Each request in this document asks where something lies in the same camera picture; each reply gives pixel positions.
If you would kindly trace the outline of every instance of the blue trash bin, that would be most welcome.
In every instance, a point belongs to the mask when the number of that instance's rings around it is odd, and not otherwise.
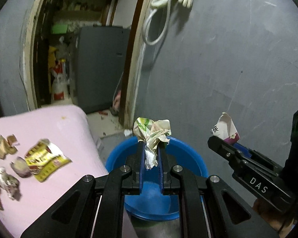
[[[172,137],[166,148],[167,154],[175,156],[177,163],[195,175],[208,177],[207,168],[201,156],[184,142]],[[109,155],[107,171],[112,171],[125,164],[127,156],[136,153],[137,137],[123,141]],[[125,209],[133,216],[150,221],[167,221],[179,218],[177,195],[164,196],[160,193],[158,168],[146,170],[144,185],[139,196],[125,196]]]

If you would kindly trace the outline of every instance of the silver bolt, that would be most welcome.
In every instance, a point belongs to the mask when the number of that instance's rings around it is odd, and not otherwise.
[[[83,176],[83,181],[84,182],[89,182],[91,180],[93,180],[93,176],[91,176],[91,175],[85,175],[85,176]]]
[[[176,165],[176,166],[173,167],[173,170],[176,171],[176,172],[181,172],[183,170],[183,167],[179,166],[179,165]]]
[[[120,171],[122,172],[128,172],[130,170],[130,167],[129,166],[122,166],[120,167]]]
[[[211,180],[211,182],[219,182],[220,178],[218,176],[211,176],[210,180]]]

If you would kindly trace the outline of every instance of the white paper wrapper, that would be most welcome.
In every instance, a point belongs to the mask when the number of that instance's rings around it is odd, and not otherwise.
[[[146,143],[146,169],[157,166],[157,145],[160,141],[169,143],[170,140],[166,136],[171,135],[170,121],[153,121],[139,117],[134,123],[134,134],[137,136],[138,141]]]
[[[222,113],[217,124],[211,129],[211,133],[231,145],[240,139],[232,118],[227,113]]]

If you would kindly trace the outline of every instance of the pink tablecloth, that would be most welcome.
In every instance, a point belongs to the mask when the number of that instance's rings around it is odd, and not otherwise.
[[[35,110],[17,116],[0,118],[0,135],[14,134],[20,145],[18,152],[0,159],[9,174],[20,181],[21,199],[12,201],[5,191],[0,199],[4,210],[0,220],[15,238],[44,213],[70,187],[86,174],[99,177],[107,174],[91,137],[85,113],[76,106],[57,106]],[[58,169],[45,182],[33,176],[21,178],[13,172],[10,162],[24,157],[41,138],[56,144],[72,162]],[[127,214],[124,214],[123,237],[136,237]]]

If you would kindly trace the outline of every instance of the yellow plastic wrapper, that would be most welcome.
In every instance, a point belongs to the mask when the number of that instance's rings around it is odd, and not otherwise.
[[[39,182],[45,181],[54,171],[71,162],[58,146],[47,139],[40,140],[27,152],[24,159]]]

